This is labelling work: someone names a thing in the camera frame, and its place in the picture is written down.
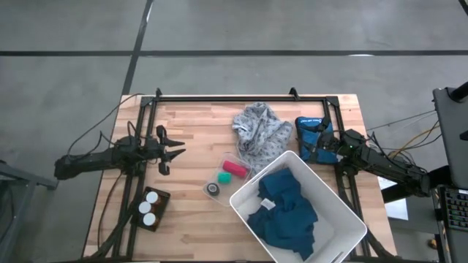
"white paper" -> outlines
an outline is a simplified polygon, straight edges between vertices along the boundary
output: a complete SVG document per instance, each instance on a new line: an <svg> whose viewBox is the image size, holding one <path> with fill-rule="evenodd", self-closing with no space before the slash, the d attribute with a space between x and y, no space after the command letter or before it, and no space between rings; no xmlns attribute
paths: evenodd
<svg viewBox="0 0 468 263"><path fill-rule="evenodd" d="M379 177L380 190L396 185L395 182ZM408 220L407 200L400 199L385 204L387 216L401 220Z"/></svg>
<svg viewBox="0 0 468 263"><path fill-rule="evenodd" d="M266 209L268 210L271 210L273 209L273 207L276 207L275 203L268 200L268 199L264 199L261 203L260 203L262 206L266 207Z"/></svg>

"white label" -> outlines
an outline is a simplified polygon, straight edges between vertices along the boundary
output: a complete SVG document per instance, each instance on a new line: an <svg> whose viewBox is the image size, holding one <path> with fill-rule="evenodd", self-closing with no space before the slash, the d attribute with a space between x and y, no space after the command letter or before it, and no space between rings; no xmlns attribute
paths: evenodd
<svg viewBox="0 0 468 263"><path fill-rule="evenodd" d="M276 207L275 203L268 200L268 199L264 199L261 203L260 203L262 206L266 207L266 209L268 210L271 210L273 207Z"/></svg>

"clear plastic container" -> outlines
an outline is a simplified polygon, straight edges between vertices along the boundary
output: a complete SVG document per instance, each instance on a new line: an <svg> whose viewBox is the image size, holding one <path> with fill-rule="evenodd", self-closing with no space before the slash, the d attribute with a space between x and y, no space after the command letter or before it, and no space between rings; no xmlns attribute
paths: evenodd
<svg viewBox="0 0 468 263"><path fill-rule="evenodd" d="M234 164L237 164L246 168L247 173L246 173L245 178L231 174L230 183L228 184L219 183L218 174L220 172L228 172L222 169L225 161L230 161ZM221 205L228 207L230 206L229 199L237 190L239 190L240 187L242 187L247 181L250 180L251 172L252 172L252 169L246 162L240 160L232 153L223 153L221 162L219 163L219 166L214 170L213 176L210 179L208 179L206 181L206 184L203 186L203 193L205 193L207 196L209 196L213 200L219 202ZM208 192L208 185L210 183L215 183L216 185L218 185L219 194L217 196L211 195Z"/></svg>

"blue cloth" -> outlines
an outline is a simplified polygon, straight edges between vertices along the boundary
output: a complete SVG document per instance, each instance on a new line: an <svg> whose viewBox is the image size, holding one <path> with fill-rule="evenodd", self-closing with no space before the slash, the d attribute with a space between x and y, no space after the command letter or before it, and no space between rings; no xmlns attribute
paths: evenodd
<svg viewBox="0 0 468 263"><path fill-rule="evenodd" d="M249 216L247 224L267 244L298 252L306 260L314 252L314 223L317 214L310 202L301 196L301 185L289 169L282 169L260 179L261 199L275 207L266 207Z"/></svg>
<svg viewBox="0 0 468 263"><path fill-rule="evenodd" d="M312 132L306 130L306 128L311 128L319 125L322 122L321 118L308 118L308 117L298 117L295 120L296 129L298 131L298 139L301 142L305 142L309 144L309 146L315 147L317 145L317 139L320 135L319 132ZM333 125L330 122L327 129L324 132L333 132ZM300 143L301 149L299 150L299 156L303 161L308 162L311 158L310 150L304 145L304 143ZM336 154L330 151L326 151L323 149L317 149L317 159L313 161L314 163L318 164L335 164L338 162L336 158Z"/></svg>

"white plastic bin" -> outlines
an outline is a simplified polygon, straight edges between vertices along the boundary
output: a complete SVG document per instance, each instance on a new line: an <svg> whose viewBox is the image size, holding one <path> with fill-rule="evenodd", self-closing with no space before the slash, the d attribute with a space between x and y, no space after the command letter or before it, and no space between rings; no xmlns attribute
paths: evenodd
<svg viewBox="0 0 468 263"><path fill-rule="evenodd" d="M230 205L246 224L249 215L257 212L262 201L258 195L258 182L263 177L280 169L289 168L301 183L301 194L307 198L317 213L319 221L314 223L314 253L307 263L339 263L361 241L367 227L335 192L320 179L299 156L292 151L284 152L265 169L255 175L230 198ZM255 237L277 263L304 262L298 253L275 248Z"/></svg>

